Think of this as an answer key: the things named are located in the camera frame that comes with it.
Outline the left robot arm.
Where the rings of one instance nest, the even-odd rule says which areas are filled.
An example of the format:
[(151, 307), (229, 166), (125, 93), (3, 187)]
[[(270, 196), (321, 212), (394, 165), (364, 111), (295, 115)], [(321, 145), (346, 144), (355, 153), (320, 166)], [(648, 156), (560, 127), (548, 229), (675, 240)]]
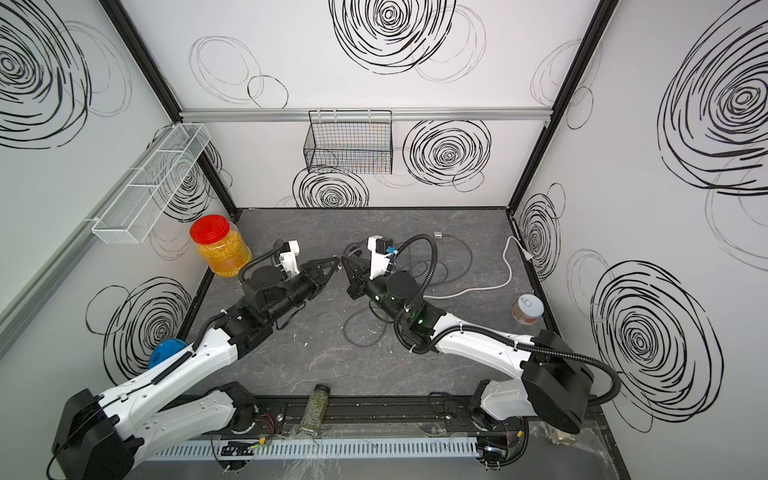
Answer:
[(238, 273), (242, 298), (211, 317), (191, 344), (100, 394), (84, 389), (70, 397), (49, 463), (67, 479), (122, 479), (162, 450), (220, 430), (237, 414), (255, 414), (253, 396), (236, 382), (183, 405), (171, 403), (248, 355), (274, 332), (281, 317), (320, 294), (339, 268), (336, 256), (297, 264), (292, 247), (279, 240), (244, 265)]

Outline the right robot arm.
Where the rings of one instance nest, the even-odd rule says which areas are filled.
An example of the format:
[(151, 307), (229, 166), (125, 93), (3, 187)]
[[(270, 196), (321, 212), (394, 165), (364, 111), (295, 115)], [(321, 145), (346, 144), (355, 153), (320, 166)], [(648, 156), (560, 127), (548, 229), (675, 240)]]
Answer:
[(351, 244), (341, 257), (347, 292), (368, 298), (391, 322), (397, 341), (413, 355), (456, 355), (506, 375), (474, 394), (474, 414), (488, 424), (536, 416), (571, 434), (588, 408), (614, 400), (619, 373), (606, 362), (576, 353), (556, 333), (506, 333), (464, 320), (429, 303), (425, 291), (439, 264), (434, 237), (418, 234), (401, 244), (380, 235)]

